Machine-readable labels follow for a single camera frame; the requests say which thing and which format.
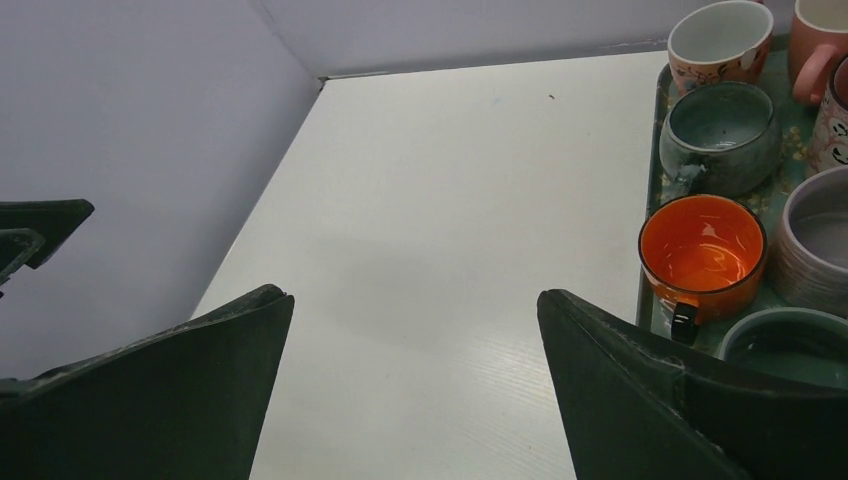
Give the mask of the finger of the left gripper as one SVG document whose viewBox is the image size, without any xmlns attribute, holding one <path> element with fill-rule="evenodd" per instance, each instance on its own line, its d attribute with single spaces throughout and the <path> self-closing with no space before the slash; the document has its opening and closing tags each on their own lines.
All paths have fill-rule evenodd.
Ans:
<svg viewBox="0 0 848 480">
<path fill-rule="evenodd" d="M 1 230 L 1 285 L 9 281 L 44 244 L 44 237 L 29 228 Z"/>
<path fill-rule="evenodd" d="M 2 201 L 1 230 L 29 228 L 44 237 L 42 247 L 24 264 L 31 269 L 38 269 L 94 211 L 94 205 L 85 199 Z"/>
</svg>

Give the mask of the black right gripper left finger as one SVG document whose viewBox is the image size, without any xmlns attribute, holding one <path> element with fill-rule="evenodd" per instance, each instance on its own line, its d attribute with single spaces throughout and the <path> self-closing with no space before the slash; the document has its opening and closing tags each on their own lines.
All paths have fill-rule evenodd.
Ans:
<svg viewBox="0 0 848 480">
<path fill-rule="evenodd" d="M 261 286 L 110 352 L 1 382 L 5 479 L 246 479 L 295 300 Z"/>
</svg>

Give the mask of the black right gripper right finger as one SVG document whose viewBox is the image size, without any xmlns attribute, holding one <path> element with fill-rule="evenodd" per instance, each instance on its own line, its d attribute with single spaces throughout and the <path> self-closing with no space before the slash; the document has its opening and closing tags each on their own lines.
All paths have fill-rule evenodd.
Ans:
<svg viewBox="0 0 848 480">
<path fill-rule="evenodd" d="M 843 479 L 847 394 L 731 365 L 566 290 L 537 318 L 580 479 Z"/>
</svg>

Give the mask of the orange mug black handle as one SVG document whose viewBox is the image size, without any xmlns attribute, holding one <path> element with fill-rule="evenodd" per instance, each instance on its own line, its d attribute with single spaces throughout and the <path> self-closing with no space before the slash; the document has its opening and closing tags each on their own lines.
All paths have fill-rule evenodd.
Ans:
<svg viewBox="0 0 848 480">
<path fill-rule="evenodd" d="M 671 311 L 671 339 L 693 345 L 702 326 L 754 302 L 768 236 L 743 204 L 696 194 L 673 199 L 649 216 L 637 247 L 653 294 Z"/>
</svg>

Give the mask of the sage green mug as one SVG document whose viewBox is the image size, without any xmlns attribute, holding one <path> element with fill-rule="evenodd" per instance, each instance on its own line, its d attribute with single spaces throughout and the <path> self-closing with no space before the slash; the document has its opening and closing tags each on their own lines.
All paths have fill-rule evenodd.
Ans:
<svg viewBox="0 0 848 480">
<path fill-rule="evenodd" d="M 759 373 L 845 390 L 847 320 L 798 307 L 758 311 L 729 329 L 715 357 Z"/>
</svg>

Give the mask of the mauve ribbed mug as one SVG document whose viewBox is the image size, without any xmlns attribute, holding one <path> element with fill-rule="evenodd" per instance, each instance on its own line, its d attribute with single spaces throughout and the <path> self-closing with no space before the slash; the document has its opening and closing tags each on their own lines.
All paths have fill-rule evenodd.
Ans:
<svg viewBox="0 0 848 480">
<path fill-rule="evenodd" d="M 847 168 L 802 182 L 770 247 L 767 281 L 787 304 L 847 316 Z"/>
</svg>

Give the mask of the grey-blue glazed mug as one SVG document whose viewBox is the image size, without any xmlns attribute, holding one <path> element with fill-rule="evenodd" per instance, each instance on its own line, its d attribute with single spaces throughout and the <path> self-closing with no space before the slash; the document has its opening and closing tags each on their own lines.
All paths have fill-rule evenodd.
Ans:
<svg viewBox="0 0 848 480">
<path fill-rule="evenodd" d="M 781 144 L 777 109 L 763 89 L 741 82 L 698 87 L 673 105 L 660 132 L 668 198 L 741 196 L 778 169 Z"/>
</svg>

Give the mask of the pink ghost pattern mug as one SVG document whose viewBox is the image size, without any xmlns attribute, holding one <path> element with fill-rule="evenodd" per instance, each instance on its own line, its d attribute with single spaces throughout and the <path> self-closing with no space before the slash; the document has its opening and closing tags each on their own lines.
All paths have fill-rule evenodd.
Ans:
<svg viewBox="0 0 848 480">
<path fill-rule="evenodd" d="M 813 137 L 808 148 L 805 176 L 847 164 L 847 55 L 831 72 Z"/>
</svg>

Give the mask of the terracotta pink mug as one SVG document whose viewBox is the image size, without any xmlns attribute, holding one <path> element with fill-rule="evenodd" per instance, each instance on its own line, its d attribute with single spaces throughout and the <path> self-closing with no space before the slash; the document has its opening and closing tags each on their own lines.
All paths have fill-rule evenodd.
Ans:
<svg viewBox="0 0 848 480">
<path fill-rule="evenodd" d="M 771 11 L 755 1 L 722 1 L 678 22 L 667 40 L 678 93 L 720 82 L 756 84 L 770 52 Z"/>
</svg>

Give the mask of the salmon pink mug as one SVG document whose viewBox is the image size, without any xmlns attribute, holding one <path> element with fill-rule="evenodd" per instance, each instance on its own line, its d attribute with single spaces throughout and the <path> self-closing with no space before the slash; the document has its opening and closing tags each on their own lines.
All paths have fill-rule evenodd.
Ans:
<svg viewBox="0 0 848 480">
<path fill-rule="evenodd" d="M 797 0 L 787 61 L 793 99 L 818 106 L 829 75 L 846 53 L 847 0 Z"/>
</svg>

